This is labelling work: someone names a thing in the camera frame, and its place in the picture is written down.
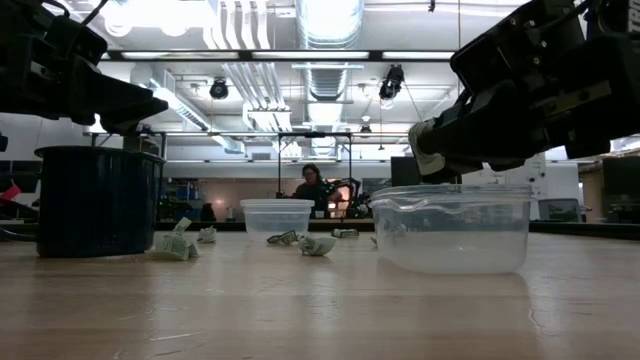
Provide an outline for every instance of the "air duct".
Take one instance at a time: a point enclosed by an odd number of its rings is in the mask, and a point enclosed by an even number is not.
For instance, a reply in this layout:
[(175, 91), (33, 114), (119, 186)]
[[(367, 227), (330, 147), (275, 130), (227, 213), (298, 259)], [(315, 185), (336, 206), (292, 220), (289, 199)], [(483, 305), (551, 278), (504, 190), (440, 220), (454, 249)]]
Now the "air duct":
[[(356, 47), (362, 29), (364, 0), (296, 0), (296, 11), (302, 49), (343, 50)], [(307, 105), (312, 123), (338, 124), (342, 105), (326, 102), (337, 101), (344, 96), (348, 79), (348, 69), (305, 70), (308, 96), (325, 102)], [(318, 141), (312, 141), (312, 147), (326, 149)]]

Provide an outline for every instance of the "black machine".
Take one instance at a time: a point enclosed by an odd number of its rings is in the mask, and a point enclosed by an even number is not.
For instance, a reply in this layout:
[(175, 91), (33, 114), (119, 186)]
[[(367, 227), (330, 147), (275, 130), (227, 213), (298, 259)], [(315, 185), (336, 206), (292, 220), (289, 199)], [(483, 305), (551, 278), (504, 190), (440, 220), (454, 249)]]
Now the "black machine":
[[(106, 131), (134, 134), (141, 120), (168, 108), (151, 90), (97, 69), (107, 42), (86, 25), (106, 2), (78, 23), (53, 0), (0, 0), (0, 112), (69, 117), (80, 125), (93, 125), (98, 114)], [(4, 151), (6, 138), (0, 145)]]
[[(578, 17), (587, 21), (586, 39)], [(608, 152), (640, 132), (640, 1), (533, 0), (457, 51), (464, 91), (410, 131), (423, 180), (502, 171), (564, 145)]]

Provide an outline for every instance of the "clear plastic container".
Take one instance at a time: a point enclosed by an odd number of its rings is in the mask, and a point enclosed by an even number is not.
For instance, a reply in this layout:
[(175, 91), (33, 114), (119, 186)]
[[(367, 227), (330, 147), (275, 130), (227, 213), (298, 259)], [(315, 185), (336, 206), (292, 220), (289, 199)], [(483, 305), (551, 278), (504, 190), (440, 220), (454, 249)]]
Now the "clear plastic container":
[(529, 185), (418, 185), (372, 195), (378, 249), (407, 270), (505, 273), (527, 255)]
[(254, 241), (266, 241), (273, 235), (295, 230), (306, 234), (309, 215), (314, 202), (296, 199), (242, 200), (244, 218), (249, 237)]

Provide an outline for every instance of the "dark hair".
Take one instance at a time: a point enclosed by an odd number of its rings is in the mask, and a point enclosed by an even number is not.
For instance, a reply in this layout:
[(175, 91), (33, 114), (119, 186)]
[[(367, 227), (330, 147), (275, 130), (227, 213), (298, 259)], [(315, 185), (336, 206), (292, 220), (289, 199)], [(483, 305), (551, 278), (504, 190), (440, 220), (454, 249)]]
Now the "dark hair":
[(309, 164), (307, 164), (307, 165), (302, 167), (302, 176), (304, 176), (304, 172), (309, 170), (309, 169), (311, 169), (311, 171), (316, 173), (316, 181), (317, 182), (321, 182), (322, 181), (322, 176), (320, 175), (320, 169), (318, 169), (318, 167), (314, 163), (309, 163)]

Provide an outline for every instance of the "spotlight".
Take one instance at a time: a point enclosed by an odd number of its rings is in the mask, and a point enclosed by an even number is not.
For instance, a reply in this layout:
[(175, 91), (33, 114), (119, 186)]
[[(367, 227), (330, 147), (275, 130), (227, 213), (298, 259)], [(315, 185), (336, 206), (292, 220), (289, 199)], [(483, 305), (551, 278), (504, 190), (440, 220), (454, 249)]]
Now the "spotlight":
[(216, 100), (226, 99), (229, 95), (227, 80), (225, 78), (216, 78), (213, 80), (213, 86), (211, 86), (211, 90), (209, 90), (209, 95)]
[(387, 73), (387, 77), (382, 81), (380, 87), (380, 100), (391, 100), (398, 95), (404, 82), (404, 71), (402, 65), (391, 65), (391, 69)]

